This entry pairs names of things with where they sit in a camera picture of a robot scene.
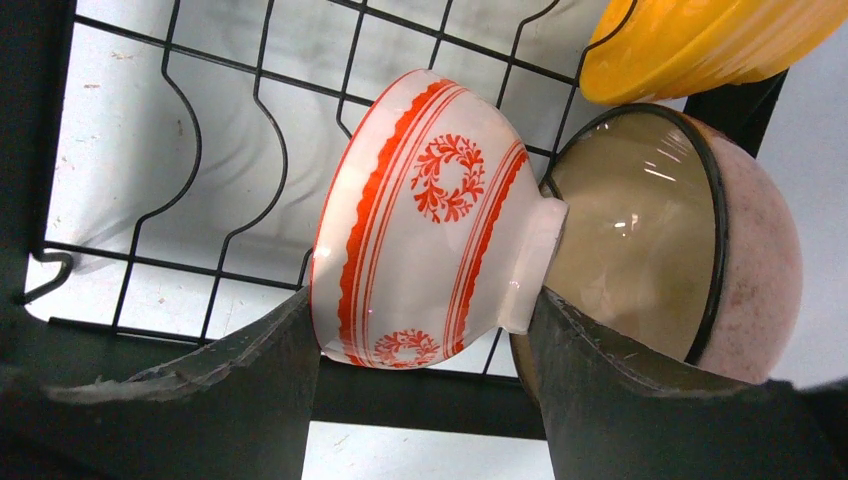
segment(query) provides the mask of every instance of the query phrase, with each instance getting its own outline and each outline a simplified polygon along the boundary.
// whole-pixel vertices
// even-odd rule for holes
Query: dark bowl rim
[[[695,148],[695,152],[701,159],[701,165],[704,167],[704,171],[707,174],[707,181],[709,182],[710,194],[713,202],[713,213],[715,216],[715,253],[713,255],[713,271],[710,279],[710,289],[707,293],[706,305],[704,306],[704,313],[701,316],[701,323],[698,326],[695,339],[689,347],[689,352],[686,354],[686,358],[684,359],[685,363],[697,366],[704,354],[707,344],[710,341],[710,336],[712,335],[721,303],[721,291],[724,283],[729,249],[729,221],[727,195],[724,181],[721,176],[721,170],[709,142],[698,127],[695,126],[692,119],[682,112],[654,103],[631,103],[607,110],[578,130],[562,147],[560,152],[557,154],[556,160],[550,162],[548,165],[539,186],[541,187],[542,185],[546,185],[553,195],[561,200],[562,195],[556,187],[556,184],[554,184],[551,179],[551,172],[554,167],[562,161],[569,149],[580,141],[580,139],[590,130],[611,118],[633,113],[656,115],[668,120],[674,126],[679,128],[680,131],[686,135],[686,138],[692,142],[692,146]]]

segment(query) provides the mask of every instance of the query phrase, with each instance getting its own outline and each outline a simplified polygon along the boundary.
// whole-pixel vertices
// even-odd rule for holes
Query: wire rack
[[[564,136],[564,127],[569,118],[569,114],[572,110],[572,106],[575,102],[575,96],[578,90],[577,81],[575,79],[579,78],[579,72],[582,68],[583,61],[586,57],[587,52],[592,48],[596,47],[597,45],[605,42],[613,35],[615,35],[615,33],[617,33],[617,31],[621,28],[621,26],[626,22],[630,14],[633,12],[636,5],[636,1],[634,0],[630,7],[630,10],[627,12],[627,15],[622,19],[621,25],[619,25],[618,28],[612,31],[606,38],[600,40],[599,42],[596,42],[595,44],[589,45],[588,47],[584,48],[582,52],[579,52],[580,56],[579,62],[577,63],[576,71],[573,75],[569,76],[554,71],[550,68],[543,67],[537,63],[532,63],[517,58],[522,38],[525,35],[526,31],[529,30],[528,27],[531,27],[534,22],[537,22],[539,19],[545,17],[558,6],[562,7],[562,5],[560,5],[560,0],[551,1],[549,4],[543,6],[543,8],[541,8],[539,11],[527,16],[526,18],[523,18],[517,23],[509,53],[504,53],[489,46],[485,46],[482,43],[470,41],[463,38],[462,36],[448,33],[446,27],[448,26],[452,9],[454,8],[455,2],[453,0],[446,0],[438,28],[433,28],[431,26],[412,21],[409,18],[396,15],[385,9],[375,8],[369,5],[367,0],[362,0],[359,2],[354,0],[326,1],[336,5],[337,7],[341,7],[343,9],[355,12],[356,14],[356,22],[353,28],[352,38],[350,39],[349,43],[350,46],[344,68],[344,75],[341,80],[341,87],[338,89],[328,87],[318,82],[307,81],[297,76],[290,76],[277,71],[272,71],[271,69],[265,67],[266,50],[268,47],[269,36],[273,36],[273,32],[270,31],[271,18],[272,14],[274,13],[275,6],[278,3],[274,0],[269,0],[267,2],[267,5],[265,6],[261,35],[259,36],[258,42],[258,53],[256,55],[255,63],[252,64],[248,64],[239,60],[227,58],[226,56],[204,51],[203,49],[194,48],[175,42],[175,36],[178,33],[181,15],[185,15],[185,12],[183,12],[185,7],[184,5],[182,5],[183,2],[181,0],[173,0],[173,4],[170,6],[169,21],[167,24],[167,31],[164,34],[164,38],[157,38],[153,35],[143,34],[132,29],[128,29],[113,23],[105,22],[99,19],[92,18],[90,16],[85,16],[77,13],[74,18],[76,25],[83,25],[85,27],[104,32],[109,35],[119,36],[125,39],[129,39],[135,42],[141,42],[143,44],[158,47],[161,49],[161,77],[162,79],[164,79],[165,82],[167,82],[173,92],[177,95],[177,97],[182,103],[183,108],[188,113],[188,116],[190,118],[191,125],[186,125],[186,131],[189,133],[193,133],[194,135],[195,153],[193,158],[193,164],[188,172],[187,177],[185,178],[185,181],[182,183],[182,186],[179,188],[176,194],[170,196],[170,198],[162,198],[158,207],[147,211],[134,221],[134,224],[132,225],[132,235],[129,241],[129,248],[125,253],[106,248],[99,248],[97,246],[87,245],[83,242],[64,242],[49,240],[45,238],[41,245],[41,248],[33,251],[32,255],[34,259],[38,262],[58,264],[60,266],[59,271],[52,280],[38,285],[35,288],[31,288],[25,294],[24,298],[22,299],[22,302],[25,304],[29,304],[62,287],[62,285],[67,282],[71,274],[74,272],[75,258],[77,258],[75,256],[85,255],[101,259],[108,259],[111,261],[122,262],[125,267],[123,269],[122,281],[120,284],[120,289],[117,292],[117,300],[115,303],[114,311],[111,315],[110,323],[91,323],[83,320],[70,320],[57,317],[52,317],[50,321],[53,323],[70,324],[79,328],[90,328],[108,331],[113,334],[130,334],[162,340],[189,342],[201,345],[206,344],[213,340],[213,338],[211,338],[209,334],[210,321],[213,316],[213,310],[215,308],[216,301],[218,300],[218,293],[222,281],[229,280],[236,282],[244,282],[248,284],[270,287],[273,289],[280,289],[286,291],[296,291],[304,287],[305,272],[307,271],[307,268],[309,266],[309,261],[312,253],[311,249],[304,251],[300,256],[301,262],[299,273],[294,281],[282,281],[279,279],[271,278],[270,276],[238,273],[225,268],[228,253],[231,250],[230,247],[234,239],[236,239],[239,235],[242,235],[243,233],[247,232],[248,230],[251,230],[257,224],[262,222],[269,215],[269,213],[271,213],[271,211],[277,206],[287,186],[290,162],[306,161],[302,159],[290,158],[289,148],[287,146],[287,133],[283,131],[283,128],[280,126],[280,123],[278,122],[277,118],[274,114],[272,114],[271,110],[266,106],[266,103],[260,96],[260,92],[268,88],[269,83],[284,84],[290,87],[314,92],[335,99],[337,102],[335,110],[335,123],[338,129],[340,129],[341,132],[343,132],[347,138],[350,138],[352,127],[348,124],[348,122],[345,121],[343,115],[346,107],[351,104],[359,105],[362,107],[369,107],[373,103],[373,100],[369,98],[364,98],[362,96],[352,94],[349,91],[349,87],[351,85],[355,58],[357,56],[360,38],[363,31],[363,23],[366,21],[366,19],[369,18],[377,19],[382,22],[387,22],[391,25],[394,25],[395,27],[401,28],[404,31],[409,32],[410,34],[415,32],[431,39],[432,49],[429,56],[429,62],[427,62],[426,65],[420,66],[427,66],[431,69],[434,68],[434,66],[437,64],[437,59],[439,58],[440,53],[444,51],[446,45],[465,49],[476,54],[482,55],[483,57],[487,57],[490,60],[501,62],[503,65],[505,65],[505,69],[503,76],[499,80],[498,93],[496,98],[494,99],[495,106],[498,108],[502,107],[507,93],[508,85],[510,83],[510,79],[514,78],[515,72],[517,70],[522,70],[524,74],[532,74],[539,77],[544,77],[548,81],[567,86],[567,96],[565,99],[565,103],[562,107],[562,112],[559,115],[558,125],[555,128],[551,129],[554,132],[552,141],[547,146],[533,145],[529,143],[527,144],[527,149],[531,154],[535,154],[538,157],[546,159],[548,161],[548,165],[551,165],[552,161],[557,158],[561,144],[565,143],[562,141]],[[189,191],[194,185],[196,179],[198,178],[198,173],[201,171],[201,166],[204,160],[204,141],[206,140],[206,138],[204,137],[204,131],[201,128],[201,124],[198,120],[198,114],[196,112],[195,105],[193,105],[192,101],[190,101],[189,97],[186,95],[186,93],[184,93],[178,81],[176,81],[171,75],[172,56],[175,53],[187,57],[192,57],[194,59],[201,60],[204,62],[208,62],[210,64],[214,64],[215,66],[221,69],[231,69],[238,72],[242,72],[244,74],[251,75],[253,77],[253,102],[255,103],[255,106],[265,116],[271,128],[273,128],[274,134],[278,142],[276,148],[278,149],[279,158],[282,164],[281,174],[277,178],[276,188],[273,191],[273,195],[271,196],[270,201],[258,214],[256,214],[252,218],[246,219],[241,223],[240,226],[231,229],[226,233],[223,238],[223,242],[221,243],[220,251],[217,254],[217,259],[214,268],[197,266],[195,264],[192,264],[191,262],[180,262],[164,258],[157,258],[156,256],[142,255],[139,251],[140,241],[145,234],[145,226],[152,219],[163,215],[165,212],[168,212],[186,198],[187,194],[189,194]],[[202,322],[202,326],[199,329],[199,334],[185,335],[163,331],[162,329],[156,328],[138,328],[135,326],[126,325],[122,321],[123,315],[126,313],[127,309],[126,300],[130,282],[134,274],[137,272],[139,266],[156,267],[160,269],[185,272],[205,276],[211,279],[211,291],[208,295],[205,308],[203,308],[202,311],[196,312],[199,318],[198,321]],[[167,306],[162,306],[161,314],[166,316],[168,315]],[[492,362],[493,355],[495,354],[495,350],[498,346],[500,336],[501,331],[499,330],[495,335],[491,347],[489,348],[487,360],[482,371],[480,372],[482,375],[486,375],[489,371],[489,367]]]

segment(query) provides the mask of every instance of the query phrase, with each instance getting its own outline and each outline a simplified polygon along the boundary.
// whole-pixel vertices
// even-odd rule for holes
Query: ceramic bowl
[[[408,369],[488,330],[526,333],[567,206],[515,130],[429,70],[393,83],[344,152],[314,245],[311,308],[330,358]]]
[[[611,0],[591,43],[616,33],[587,53],[581,91],[619,105],[764,80],[846,18],[848,2],[832,0]]]
[[[679,112],[627,105],[572,138],[542,190],[570,208],[547,287],[666,356],[767,379],[798,315],[801,254],[750,155]],[[527,371],[526,338],[512,340]]]

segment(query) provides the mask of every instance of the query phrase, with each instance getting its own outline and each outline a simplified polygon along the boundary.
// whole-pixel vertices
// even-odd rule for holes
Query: beige bowl
[[[548,288],[666,356],[767,379],[798,315],[801,254],[744,150],[674,110],[626,105],[569,141],[542,192],[570,206]],[[511,341],[532,390],[527,338]]]

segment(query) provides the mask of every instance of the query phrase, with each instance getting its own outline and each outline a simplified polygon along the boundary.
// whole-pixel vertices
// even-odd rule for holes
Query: metal wire grid
[[[214,55],[214,54],[211,54],[211,53],[208,53],[208,52],[204,52],[204,51],[201,51],[201,50],[198,50],[198,49],[194,49],[194,48],[190,48],[190,47],[186,47],[186,46],[174,43],[173,39],[174,39],[174,34],[175,34],[176,26],[177,26],[177,20],[178,20],[179,15],[180,15],[181,0],[174,0],[173,7],[171,9],[171,15],[170,15],[170,21],[169,21],[169,24],[168,24],[167,34],[165,35],[164,40],[155,38],[153,36],[144,35],[144,34],[141,34],[141,33],[126,29],[126,28],[122,28],[122,27],[119,27],[119,26],[116,26],[116,25],[113,25],[113,24],[110,24],[110,23],[106,23],[106,22],[96,20],[96,19],[93,19],[93,18],[90,18],[90,17],[86,17],[86,16],[83,16],[83,15],[80,15],[80,14],[76,14],[74,16],[74,21],[77,24],[85,25],[85,26],[88,26],[88,27],[91,27],[91,28],[112,34],[112,35],[118,35],[118,36],[121,36],[121,37],[124,37],[124,38],[127,38],[127,39],[135,40],[135,41],[142,42],[142,43],[145,43],[145,44],[148,44],[148,45],[152,45],[152,46],[162,48],[163,53],[162,53],[162,62],[161,62],[161,68],[160,68],[161,75],[162,75],[163,79],[168,83],[168,85],[173,89],[173,91],[177,94],[177,96],[180,98],[183,105],[185,106],[186,111],[188,112],[188,114],[191,118],[192,127],[193,127],[193,130],[194,130],[195,139],[196,139],[196,152],[195,152],[195,157],[194,157],[194,164],[191,168],[191,171],[189,173],[188,178],[186,179],[182,188],[179,190],[179,192],[176,195],[174,195],[167,202],[163,203],[160,207],[142,215],[135,222],[135,225],[134,225],[134,228],[133,228],[132,240],[131,240],[131,243],[130,243],[130,248],[129,248],[128,253],[118,253],[118,252],[108,251],[108,250],[104,250],[104,249],[91,248],[91,247],[86,247],[86,246],[83,246],[83,245],[75,245],[75,244],[64,243],[64,242],[49,241],[49,240],[45,239],[42,242],[41,249],[33,252],[33,257],[36,260],[38,260],[40,262],[44,262],[44,263],[58,262],[60,264],[59,273],[50,282],[47,282],[47,283],[45,283],[45,284],[43,284],[43,285],[41,285],[41,286],[39,286],[35,289],[30,290],[29,292],[27,292],[22,298],[22,303],[24,303],[24,304],[30,303],[30,302],[46,295],[47,293],[61,287],[62,284],[65,283],[65,281],[69,278],[69,276],[70,276],[70,274],[73,270],[73,266],[74,266],[73,257],[69,253],[91,255],[91,256],[95,256],[95,257],[99,257],[99,258],[123,261],[123,262],[126,262],[126,270],[125,270],[124,275],[123,275],[123,281],[122,281],[120,293],[118,295],[117,303],[116,303],[116,306],[115,306],[115,311],[114,311],[114,314],[112,316],[111,325],[93,324],[93,323],[82,322],[82,321],[77,321],[77,320],[65,320],[65,319],[57,319],[57,318],[51,318],[50,322],[51,323],[69,324],[69,325],[73,325],[73,326],[79,327],[79,328],[88,328],[88,329],[95,329],[95,330],[107,330],[107,331],[114,333],[114,334],[139,335],[139,336],[144,336],[144,337],[149,337],[149,338],[179,341],[179,342],[187,342],[187,343],[195,343],[195,344],[199,344],[199,345],[207,344],[207,343],[211,342],[211,340],[209,338],[207,338],[207,332],[208,332],[210,320],[211,320],[211,317],[212,317],[212,311],[213,311],[213,308],[215,306],[215,300],[216,300],[216,296],[217,296],[217,293],[218,293],[218,287],[219,287],[222,279],[235,280],[235,281],[246,282],[246,283],[255,284],[255,285],[261,285],[261,286],[279,288],[279,289],[284,289],[284,290],[296,291],[296,290],[301,289],[304,286],[304,278],[305,278],[305,274],[306,274],[306,269],[308,267],[309,259],[310,259],[311,254],[312,254],[312,249],[307,250],[303,254],[303,258],[302,258],[302,262],[301,262],[301,266],[300,266],[300,273],[298,275],[296,283],[289,283],[289,282],[283,282],[283,281],[273,280],[273,279],[269,279],[269,278],[262,278],[262,277],[257,277],[257,276],[238,274],[238,273],[234,273],[234,272],[225,271],[224,268],[223,268],[224,262],[227,258],[227,252],[228,252],[230,243],[233,240],[233,238],[236,237],[237,235],[251,229],[252,227],[257,225],[259,222],[261,222],[270,213],[270,211],[275,207],[275,205],[279,201],[280,196],[282,195],[283,190],[284,190],[285,185],[286,185],[286,177],[287,177],[287,174],[288,174],[288,162],[289,162],[288,151],[287,151],[287,148],[286,148],[286,139],[285,139],[285,135],[282,132],[282,130],[280,129],[276,119],[271,114],[271,112],[268,110],[268,108],[265,106],[265,104],[262,102],[262,100],[259,98],[259,92],[260,92],[262,80],[280,82],[280,83],[283,83],[283,84],[286,84],[286,85],[291,85],[291,86],[294,86],[294,87],[297,87],[297,88],[309,90],[309,91],[312,91],[312,92],[317,92],[317,93],[320,93],[320,94],[323,94],[323,95],[328,95],[330,97],[334,97],[334,98],[338,99],[338,105],[337,105],[337,109],[336,109],[336,118],[335,118],[336,124],[342,130],[342,132],[344,132],[344,134],[348,138],[350,138],[351,137],[351,130],[342,121],[342,112],[344,111],[345,104],[347,102],[351,102],[351,103],[354,103],[354,104],[370,107],[374,103],[373,100],[369,100],[369,99],[362,98],[362,97],[359,97],[359,96],[356,96],[356,95],[352,95],[352,94],[347,92],[348,85],[349,85],[350,78],[351,78],[351,71],[353,69],[354,58],[355,58],[356,52],[357,52],[357,44],[358,44],[358,41],[359,41],[359,35],[360,35],[360,32],[362,31],[363,20],[365,19],[366,16],[374,17],[374,18],[389,22],[391,24],[403,27],[405,29],[422,33],[424,35],[427,35],[427,36],[433,38],[434,44],[433,44],[432,53],[430,55],[430,61],[428,63],[428,68],[431,68],[431,69],[433,68],[433,66],[436,62],[436,59],[439,55],[439,49],[440,49],[442,43],[449,43],[449,44],[452,44],[454,46],[458,46],[458,47],[461,47],[461,48],[471,50],[473,52],[477,52],[479,54],[490,57],[492,59],[496,59],[496,60],[505,62],[506,63],[506,69],[505,69],[505,72],[504,72],[504,75],[503,75],[503,78],[502,78],[502,81],[501,81],[500,91],[498,93],[497,100],[495,102],[495,106],[497,108],[501,108],[501,106],[502,106],[502,102],[504,100],[504,95],[505,95],[505,92],[506,92],[506,89],[507,89],[507,85],[509,83],[510,74],[512,73],[512,70],[513,70],[514,67],[521,68],[521,69],[527,70],[529,72],[533,72],[537,75],[541,75],[543,77],[549,78],[551,80],[569,85],[570,88],[569,88],[567,101],[566,101],[565,107],[563,109],[561,118],[560,118],[559,128],[556,131],[556,136],[554,138],[553,145],[550,148],[547,148],[547,149],[541,148],[539,146],[534,146],[534,145],[526,145],[527,150],[529,152],[541,155],[543,157],[547,157],[548,160],[549,160],[548,168],[550,169],[551,166],[553,165],[553,161],[561,153],[560,143],[561,143],[561,140],[562,140],[561,137],[562,137],[563,127],[565,126],[565,123],[568,119],[568,115],[569,115],[569,112],[571,110],[572,103],[574,101],[574,96],[575,96],[577,88],[578,88],[578,84],[577,84],[578,82],[576,81],[576,79],[579,78],[579,74],[580,74],[580,71],[582,69],[582,66],[583,66],[583,63],[584,63],[584,60],[586,58],[587,53],[591,49],[597,47],[598,45],[600,45],[600,44],[606,42],[607,40],[609,40],[610,38],[612,38],[623,27],[623,25],[626,23],[626,21],[629,19],[629,17],[633,13],[635,6],[636,6],[636,2],[637,2],[637,0],[632,1],[630,9],[627,11],[626,15],[622,18],[621,23],[613,31],[611,31],[603,39],[587,46],[583,50],[581,57],[580,57],[580,61],[579,61],[578,66],[577,66],[577,71],[575,72],[575,75],[573,77],[569,77],[569,76],[554,72],[552,70],[543,68],[539,65],[535,65],[533,63],[526,62],[526,61],[523,61],[523,60],[516,58],[516,53],[518,51],[518,47],[519,47],[519,44],[521,42],[521,36],[522,36],[522,32],[523,32],[524,28],[528,24],[530,24],[531,22],[538,20],[539,18],[543,17],[548,12],[553,10],[560,3],[560,0],[553,0],[550,4],[548,4],[545,8],[543,8],[539,12],[537,12],[537,13],[531,15],[531,16],[528,16],[528,17],[524,18],[523,20],[521,20],[519,22],[518,27],[516,28],[516,31],[515,31],[515,36],[514,36],[513,42],[512,42],[512,48],[511,48],[509,55],[505,55],[501,52],[492,50],[492,49],[487,48],[485,46],[482,46],[482,45],[470,42],[468,40],[465,40],[463,38],[460,38],[460,37],[451,35],[449,33],[446,33],[445,28],[447,26],[448,19],[450,17],[451,7],[453,6],[453,0],[447,0],[446,1],[444,13],[443,13],[442,19],[441,19],[441,24],[440,24],[438,30],[427,27],[427,26],[419,24],[419,23],[412,22],[412,21],[410,21],[406,18],[403,18],[403,17],[397,16],[397,15],[394,15],[394,14],[373,8],[373,7],[368,5],[367,0],[361,0],[361,2],[356,2],[354,0],[327,0],[327,1],[334,3],[334,4],[337,4],[337,5],[340,5],[340,6],[343,6],[343,7],[346,7],[348,9],[355,10],[356,12],[358,12],[356,25],[355,25],[354,32],[353,32],[353,38],[352,38],[351,44],[350,44],[350,52],[349,52],[349,55],[348,55],[348,58],[347,58],[347,64],[346,64],[346,67],[345,67],[344,78],[343,78],[340,90],[335,90],[333,88],[318,85],[318,84],[315,84],[315,83],[304,81],[304,80],[301,80],[301,79],[298,79],[298,78],[295,78],[295,77],[287,76],[287,75],[284,75],[284,74],[281,74],[281,73],[278,73],[278,72],[273,72],[273,71],[270,71],[270,70],[266,70],[266,69],[263,68],[263,63],[264,63],[264,58],[265,58],[265,48],[266,48],[266,44],[267,44],[267,40],[268,40],[268,34],[269,34],[269,24],[270,24],[270,20],[271,20],[271,15],[272,15],[273,10],[274,10],[275,0],[268,0],[268,3],[267,3],[267,7],[266,7],[266,10],[265,10],[265,17],[264,17],[263,26],[262,26],[262,34],[261,34],[261,37],[260,37],[259,51],[258,51],[258,55],[257,55],[255,65],[248,65],[246,63],[227,59],[227,58],[224,58],[224,57],[221,57],[221,56],[218,56],[218,55]],[[199,266],[194,266],[194,265],[189,265],[189,264],[184,264],[184,263],[172,262],[172,261],[165,261],[165,260],[160,260],[160,259],[151,258],[151,257],[145,257],[145,256],[141,256],[141,255],[137,254],[139,241],[140,241],[140,238],[141,238],[141,234],[142,234],[143,226],[144,226],[145,222],[147,220],[150,220],[153,217],[156,217],[158,215],[165,213],[171,207],[176,205],[177,202],[179,202],[185,196],[185,194],[188,192],[188,190],[191,188],[192,184],[194,183],[194,180],[197,176],[197,173],[200,169],[201,162],[202,162],[202,159],[203,159],[202,131],[201,131],[198,119],[197,119],[197,115],[195,114],[194,107],[191,105],[191,102],[189,102],[188,98],[183,93],[180,86],[171,78],[171,76],[168,73],[168,66],[169,66],[169,63],[170,63],[170,57],[171,57],[172,52],[177,52],[177,53],[180,53],[180,54],[183,54],[183,55],[187,55],[189,57],[193,57],[193,58],[197,58],[197,59],[204,60],[204,61],[207,61],[207,62],[211,62],[213,64],[220,65],[221,67],[231,68],[231,69],[235,69],[235,70],[238,70],[238,71],[242,71],[242,72],[252,74],[253,78],[254,78],[254,81],[253,81],[253,101],[256,104],[257,108],[259,108],[262,111],[262,113],[267,118],[268,122],[273,127],[273,129],[276,133],[277,139],[279,141],[279,148],[280,148],[280,151],[281,151],[281,154],[282,154],[281,155],[282,167],[283,167],[282,168],[282,174],[280,175],[279,181],[277,183],[276,191],[275,191],[271,201],[253,219],[249,220],[248,222],[244,223],[240,227],[238,227],[238,228],[230,231],[229,233],[227,233],[227,235],[224,237],[223,244],[222,244],[221,250],[220,250],[220,254],[218,256],[217,267],[214,268],[214,269],[199,267]],[[50,249],[50,250],[55,250],[55,251],[47,253],[47,252],[44,251],[45,249]],[[153,267],[160,267],[160,268],[171,269],[171,270],[177,270],[177,271],[186,272],[186,273],[205,275],[205,276],[210,276],[210,277],[213,278],[212,290],[211,290],[211,293],[209,295],[206,311],[204,312],[203,327],[201,329],[199,336],[181,335],[181,334],[175,334],[175,333],[170,333],[170,332],[139,329],[139,328],[133,328],[133,327],[127,327],[127,326],[121,325],[121,314],[122,314],[122,311],[123,311],[123,308],[124,308],[124,302],[126,300],[127,290],[128,290],[128,287],[129,287],[130,279],[131,279],[132,274],[133,274],[133,267],[137,264],[138,265],[148,265],[148,266],[153,266]],[[484,366],[484,368],[481,372],[482,375],[486,375],[488,370],[489,370],[489,366],[491,364],[492,358],[493,358],[495,350],[497,348],[501,333],[502,333],[502,330],[499,329],[497,331],[496,335],[495,335],[492,346],[489,349],[489,354],[488,354],[485,366]]]

